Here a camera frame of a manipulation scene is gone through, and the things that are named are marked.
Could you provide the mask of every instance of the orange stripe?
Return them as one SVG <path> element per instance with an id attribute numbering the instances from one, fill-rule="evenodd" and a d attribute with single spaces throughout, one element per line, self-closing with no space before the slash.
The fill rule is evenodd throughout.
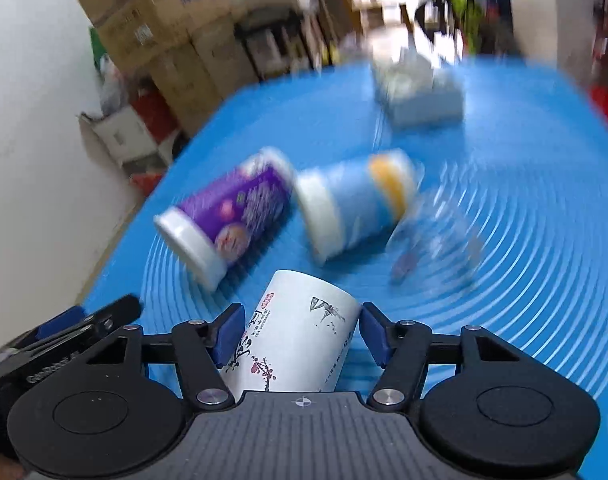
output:
<path id="1" fill-rule="evenodd" d="M 406 198 L 395 168 L 386 155 L 373 155 L 369 159 L 369 170 L 375 184 L 386 197 L 395 221 L 399 221 L 406 212 Z"/>

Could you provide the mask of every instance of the blue tabletop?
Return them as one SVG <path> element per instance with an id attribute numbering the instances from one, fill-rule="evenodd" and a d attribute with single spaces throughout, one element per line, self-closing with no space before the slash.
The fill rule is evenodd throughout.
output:
<path id="1" fill-rule="evenodd" d="M 372 301 L 393 320 L 416 319 L 441 333 L 480 324 L 597 400 L 602 425 L 581 473 L 608 479 L 608 127 L 554 70 L 485 62 L 454 70 L 466 91 L 464 123 L 407 132 L 390 130 L 362 65 L 242 91 L 146 201 L 84 306 L 133 292 L 145 305 L 146 333 L 212 320 L 233 301 L 248 318 L 273 273 L 293 269 Z M 402 148 L 425 167 L 422 189 L 441 188 L 480 232 L 472 286 L 452 285 L 445 267 L 434 270 L 441 286 L 391 285 L 385 235 L 319 267 L 294 207 L 205 293 L 152 217 L 262 146 L 282 150 L 297 170 Z M 380 373 L 356 333 L 338 390 L 365 394 Z M 432 367 L 427 388 L 451 373 Z M 177 391 L 172 370 L 153 376 Z"/>

